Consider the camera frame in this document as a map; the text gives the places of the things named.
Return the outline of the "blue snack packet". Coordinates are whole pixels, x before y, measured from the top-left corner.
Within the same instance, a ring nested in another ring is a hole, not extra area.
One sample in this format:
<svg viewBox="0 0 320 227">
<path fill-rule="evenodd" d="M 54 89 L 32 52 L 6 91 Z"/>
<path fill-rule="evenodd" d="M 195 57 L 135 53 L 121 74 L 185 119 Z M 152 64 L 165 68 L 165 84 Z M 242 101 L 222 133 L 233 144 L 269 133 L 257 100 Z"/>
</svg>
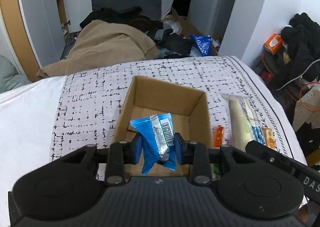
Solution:
<svg viewBox="0 0 320 227">
<path fill-rule="evenodd" d="M 171 114 L 155 114 L 131 120 L 130 125 L 143 136 L 144 164 L 142 174 L 148 174 L 156 163 L 175 171 L 177 166 Z"/>
</svg>

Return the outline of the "long white cracker packet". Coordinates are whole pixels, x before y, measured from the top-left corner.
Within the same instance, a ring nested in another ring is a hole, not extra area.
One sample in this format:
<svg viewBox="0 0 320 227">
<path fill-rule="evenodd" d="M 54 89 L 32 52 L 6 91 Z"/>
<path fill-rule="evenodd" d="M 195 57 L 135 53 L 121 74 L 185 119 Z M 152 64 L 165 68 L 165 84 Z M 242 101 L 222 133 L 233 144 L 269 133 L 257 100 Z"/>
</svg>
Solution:
<svg viewBox="0 0 320 227">
<path fill-rule="evenodd" d="M 228 103 L 231 123 L 232 146 L 246 151 L 250 141 L 266 145 L 261 122 L 250 98 L 232 94 L 221 94 Z"/>
</svg>

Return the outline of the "small orange candy packet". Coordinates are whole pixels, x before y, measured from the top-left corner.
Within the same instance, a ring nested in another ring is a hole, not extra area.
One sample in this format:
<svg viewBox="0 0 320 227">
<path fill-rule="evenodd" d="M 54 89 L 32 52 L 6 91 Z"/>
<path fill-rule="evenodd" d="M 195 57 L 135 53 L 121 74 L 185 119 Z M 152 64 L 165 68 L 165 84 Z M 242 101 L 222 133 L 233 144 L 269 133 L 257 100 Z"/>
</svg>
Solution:
<svg viewBox="0 0 320 227">
<path fill-rule="evenodd" d="M 224 128 L 218 125 L 213 131 L 213 147 L 219 148 L 223 142 Z"/>
</svg>

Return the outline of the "brown cardboard box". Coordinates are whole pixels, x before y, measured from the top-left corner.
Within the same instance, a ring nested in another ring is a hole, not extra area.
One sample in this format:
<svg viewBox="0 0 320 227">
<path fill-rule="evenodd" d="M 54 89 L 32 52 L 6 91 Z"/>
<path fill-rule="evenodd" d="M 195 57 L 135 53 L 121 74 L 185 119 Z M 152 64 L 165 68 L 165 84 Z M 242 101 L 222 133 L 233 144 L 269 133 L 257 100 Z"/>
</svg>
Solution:
<svg viewBox="0 0 320 227">
<path fill-rule="evenodd" d="M 133 176 L 189 176 L 196 185 L 208 185 L 211 146 L 203 91 L 135 76 L 107 152 L 105 181 L 121 185 Z"/>
</svg>

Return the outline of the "yellow orange biscuit packet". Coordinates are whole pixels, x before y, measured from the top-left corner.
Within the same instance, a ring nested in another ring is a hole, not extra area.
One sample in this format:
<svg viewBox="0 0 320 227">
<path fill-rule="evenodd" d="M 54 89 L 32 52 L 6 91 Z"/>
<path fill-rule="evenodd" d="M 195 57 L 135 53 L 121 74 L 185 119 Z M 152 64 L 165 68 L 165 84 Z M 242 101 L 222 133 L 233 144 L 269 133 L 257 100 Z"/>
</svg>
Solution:
<svg viewBox="0 0 320 227">
<path fill-rule="evenodd" d="M 277 150 L 276 143 L 274 141 L 273 131 L 271 128 L 262 128 L 263 135 L 265 138 L 266 146 L 273 150 Z"/>
</svg>

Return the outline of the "floral tablecloth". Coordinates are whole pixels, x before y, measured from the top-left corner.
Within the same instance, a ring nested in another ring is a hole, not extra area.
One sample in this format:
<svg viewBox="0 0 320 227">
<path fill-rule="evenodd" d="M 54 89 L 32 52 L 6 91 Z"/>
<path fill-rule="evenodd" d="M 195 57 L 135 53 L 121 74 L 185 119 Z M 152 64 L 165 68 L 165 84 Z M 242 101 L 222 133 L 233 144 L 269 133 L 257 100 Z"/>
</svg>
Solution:
<svg viewBox="0 0 320 227">
<path fill-rule="evenodd" d="M 319 84 L 316 84 L 296 103 L 292 126 L 295 131 L 304 123 L 311 124 L 312 129 L 319 128 L 319 102 Z"/>
</svg>

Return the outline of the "patterned white bed cover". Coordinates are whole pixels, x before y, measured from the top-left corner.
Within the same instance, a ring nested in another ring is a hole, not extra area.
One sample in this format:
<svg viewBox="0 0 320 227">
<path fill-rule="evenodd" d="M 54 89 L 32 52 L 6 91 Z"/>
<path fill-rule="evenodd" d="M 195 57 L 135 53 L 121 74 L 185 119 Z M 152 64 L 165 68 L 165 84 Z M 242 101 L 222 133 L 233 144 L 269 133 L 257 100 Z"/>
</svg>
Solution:
<svg viewBox="0 0 320 227">
<path fill-rule="evenodd" d="M 84 145 L 107 148 L 134 136 L 130 122 L 170 113 L 186 140 L 211 145 L 217 126 L 231 142 L 226 97 L 249 99 L 276 149 L 305 163 L 282 106 L 260 77 L 234 56 L 150 60 L 53 77 L 1 94 L 1 226 L 10 224 L 16 180 Z"/>
</svg>

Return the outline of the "blue foil bag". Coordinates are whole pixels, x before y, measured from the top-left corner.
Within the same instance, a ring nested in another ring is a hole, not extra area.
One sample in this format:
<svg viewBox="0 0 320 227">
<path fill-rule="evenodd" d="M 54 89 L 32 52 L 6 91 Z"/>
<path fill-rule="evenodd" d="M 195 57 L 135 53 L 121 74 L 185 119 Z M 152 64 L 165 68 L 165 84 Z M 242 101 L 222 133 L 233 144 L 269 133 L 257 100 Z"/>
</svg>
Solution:
<svg viewBox="0 0 320 227">
<path fill-rule="evenodd" d="M 210 56 L 212 38 L 210 36 L 198 36 L 190 34 L 189 37 L 193 40 L 193 46 L 200 52 L 203 57 Z"/>
</svg>

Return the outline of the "black clothes on floor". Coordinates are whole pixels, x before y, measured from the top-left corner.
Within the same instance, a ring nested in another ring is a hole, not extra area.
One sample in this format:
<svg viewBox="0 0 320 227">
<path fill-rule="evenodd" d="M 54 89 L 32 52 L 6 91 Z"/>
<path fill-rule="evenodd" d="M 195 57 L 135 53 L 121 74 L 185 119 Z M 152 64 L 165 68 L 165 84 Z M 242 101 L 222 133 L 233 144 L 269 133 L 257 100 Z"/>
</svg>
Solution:
<svg viewBox="0 0 320 227">
<path fill-rule="evenodd" d="M 129 25 L 144 32 L 156 43 L 157 48 L 168 50 L 170 53 L 165 54 L 164 58 L 185 58 L 190 56 L 193 41 L 183 37 L 179 33 L 180 26 L 176 22 L 152 20 L 147 16 L 141 15 L 142 11 L 143 9 L 139 6 L 134 6 L 120 12 L 109 8 L 102 8 L 92 11 L 80 23 L 80 28 L 83 29 L 94 20 Z"/>
</svg>

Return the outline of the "tan blanket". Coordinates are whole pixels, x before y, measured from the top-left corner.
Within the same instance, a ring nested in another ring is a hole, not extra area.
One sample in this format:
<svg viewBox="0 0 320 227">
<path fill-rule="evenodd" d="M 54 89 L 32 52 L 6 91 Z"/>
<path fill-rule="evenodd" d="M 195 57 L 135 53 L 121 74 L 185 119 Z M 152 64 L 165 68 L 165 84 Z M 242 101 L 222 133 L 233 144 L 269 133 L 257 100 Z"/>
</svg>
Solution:
<svg viewBox="0 0 320 227">
<path fill-rule="evenodd" d="M 37 76 L 65 76 L 119 63 L 150 60 L 158 54 L 155 42 L 138 29 L 94 20 L 80 32 L 67 58 L 42 67 Z"/>
</svg>

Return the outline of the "grey plush toy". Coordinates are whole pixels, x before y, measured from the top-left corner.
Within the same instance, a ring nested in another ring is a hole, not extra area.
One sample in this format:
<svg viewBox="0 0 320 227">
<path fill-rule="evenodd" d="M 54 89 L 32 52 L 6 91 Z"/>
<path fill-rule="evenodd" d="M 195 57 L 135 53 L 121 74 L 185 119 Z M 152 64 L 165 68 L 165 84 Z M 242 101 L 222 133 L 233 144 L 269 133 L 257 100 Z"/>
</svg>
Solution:
<svg viewBox="0 0 320 227">
<path fill-rule="evenodd" d="M 0 93 L 31 83 L 26 76 L 18 73 L 16 67 L 6 57 L 1 56 L 0 66 Z"/>
</svg>

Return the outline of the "orange tissue box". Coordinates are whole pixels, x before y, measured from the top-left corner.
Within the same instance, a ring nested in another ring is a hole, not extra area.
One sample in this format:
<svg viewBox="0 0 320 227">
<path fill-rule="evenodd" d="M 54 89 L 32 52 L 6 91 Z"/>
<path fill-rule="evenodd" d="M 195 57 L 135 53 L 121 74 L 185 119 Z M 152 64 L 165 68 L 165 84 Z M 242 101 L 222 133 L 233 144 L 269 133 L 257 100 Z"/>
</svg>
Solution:
<svg viewBox="0 0 320 227">
<path fill-rule="evenodd" d="M 264 48 L 267 52 L 275 55 L 283 47 L 283 39 L 279 34 L 274 33 L 265 43 Z"/>
</svg>

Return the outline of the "black clothes pile on chair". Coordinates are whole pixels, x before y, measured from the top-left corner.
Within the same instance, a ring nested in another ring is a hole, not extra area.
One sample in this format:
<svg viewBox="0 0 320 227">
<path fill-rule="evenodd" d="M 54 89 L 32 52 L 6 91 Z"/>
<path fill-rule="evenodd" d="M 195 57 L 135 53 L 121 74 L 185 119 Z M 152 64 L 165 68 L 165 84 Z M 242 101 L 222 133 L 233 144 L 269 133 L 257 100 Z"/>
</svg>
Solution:
<svg viewBox="0 0 320 227">
<path fill-rule="evenodd" d="M 270 88 L 282 88 L 292 79 L 302 76 L 306 81 L 319 77 L 319 24 L 307 13 L 295 14 L 280 36 L 287 44 L 290 61 L 280 68 L 270 82 Z"/>
</svg>

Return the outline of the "grey mini fridge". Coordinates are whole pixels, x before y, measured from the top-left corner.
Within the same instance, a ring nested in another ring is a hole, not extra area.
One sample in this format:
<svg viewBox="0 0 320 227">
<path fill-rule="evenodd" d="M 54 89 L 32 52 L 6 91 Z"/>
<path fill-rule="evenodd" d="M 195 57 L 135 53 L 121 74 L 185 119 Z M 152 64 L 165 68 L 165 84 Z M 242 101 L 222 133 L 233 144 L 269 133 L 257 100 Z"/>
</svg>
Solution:
<svg viewBox="0 0 320 227">
<path fill-rule="evenodd" d="M 187 20 L 203 35 L 223 38 L 235 0 L 191 0 Z"/>
</svg>

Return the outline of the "white wardrobe door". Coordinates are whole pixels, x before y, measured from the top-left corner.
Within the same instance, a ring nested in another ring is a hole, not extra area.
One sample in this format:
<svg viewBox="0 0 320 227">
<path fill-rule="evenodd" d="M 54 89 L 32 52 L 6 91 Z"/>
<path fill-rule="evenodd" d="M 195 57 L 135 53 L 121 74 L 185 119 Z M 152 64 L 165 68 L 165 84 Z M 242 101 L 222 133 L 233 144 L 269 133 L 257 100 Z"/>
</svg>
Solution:
<svg viewBox="0 0 320 227">
<path fill-rule="evenodd" d="M 28 40 L 39 67 L 60 60 L 65 48 L 56 0 L 18 0 Z"/>
</svg>

